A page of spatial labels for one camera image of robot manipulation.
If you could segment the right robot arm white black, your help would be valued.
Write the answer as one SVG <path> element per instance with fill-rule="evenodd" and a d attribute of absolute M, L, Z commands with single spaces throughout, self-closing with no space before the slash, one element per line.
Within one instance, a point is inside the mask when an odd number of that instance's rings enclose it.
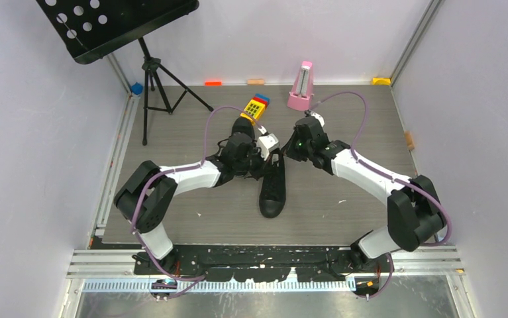
<path fill-rule="evenodd" d="M 448 218 L 430 179 L 394 173 L 363 157 L 349 144 L 329 140 L 317 114 L 295 123 L 284 152 L 288 158 L 310 161 L 317 169 L 352 182 L 385 205 L 387 225 L 366 233 L 350 246 L 351 263 L 360 272 L 369 271 L 384 254 L 413 252 L 448 228 Z"/>

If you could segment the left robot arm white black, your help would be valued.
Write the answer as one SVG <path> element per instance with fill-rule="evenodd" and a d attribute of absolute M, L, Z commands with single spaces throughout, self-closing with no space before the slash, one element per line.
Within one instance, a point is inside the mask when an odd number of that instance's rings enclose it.
<path fill-rule="evenodd" d="M 150 265 L 160 274 L 169 274 L 176 265 L 173 243 L 163 224 L 172 199 L 196 189 L 219 187 L 238 176 L 257 174 L 266 163 L 262 149 L 247 134 L 234 134 L 220 141 L 218 147 L 215 154 L 194 164 L 161 167 L 144 161 L 115 195 L 115 207 L 150 251 Z"/>

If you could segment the black canvas shoe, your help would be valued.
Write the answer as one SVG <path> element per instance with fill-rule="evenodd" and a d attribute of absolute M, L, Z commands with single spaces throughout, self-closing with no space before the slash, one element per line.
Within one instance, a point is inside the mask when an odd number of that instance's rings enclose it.
<path fill-rule="evenodd" d="M 252 173 L 252 177 L 262 179 L 258 205 L 263 217 L 276 218 L 286 203 L 286 173 L 285 160 L 278 148 L 271 152 L 270 157 L 263 161 L 259 168 Z"/>
<path fill-rule="evenodd" d="M 249 149 L 254 142 L 255 132 L 252 123 L 244 117 L 239 117 L 232 125 L 230 135 L 217 143 L 219 150 L 228 145 Z"/>

